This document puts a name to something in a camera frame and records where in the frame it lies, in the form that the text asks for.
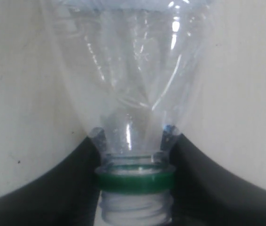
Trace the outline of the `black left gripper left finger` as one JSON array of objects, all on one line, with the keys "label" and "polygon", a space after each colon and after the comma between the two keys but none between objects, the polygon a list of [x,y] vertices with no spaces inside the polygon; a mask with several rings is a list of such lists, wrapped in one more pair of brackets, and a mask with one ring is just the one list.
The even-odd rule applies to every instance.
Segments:
[{"label": "black left gripper left finger", "polygon": [[0,226],[93,226],[99,153],[86,138],[46,174],[0,197]]}]

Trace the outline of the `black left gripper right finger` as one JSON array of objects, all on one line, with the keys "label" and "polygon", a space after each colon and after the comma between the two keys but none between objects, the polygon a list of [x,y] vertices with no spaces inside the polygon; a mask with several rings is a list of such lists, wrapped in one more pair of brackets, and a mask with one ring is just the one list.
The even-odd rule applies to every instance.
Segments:
[{"label": "black left gripper right finger", "polygon": [[172,226],[266,226],[266,190],[218,165],[184,135],[164,132],[163,148],[171,141]]}]

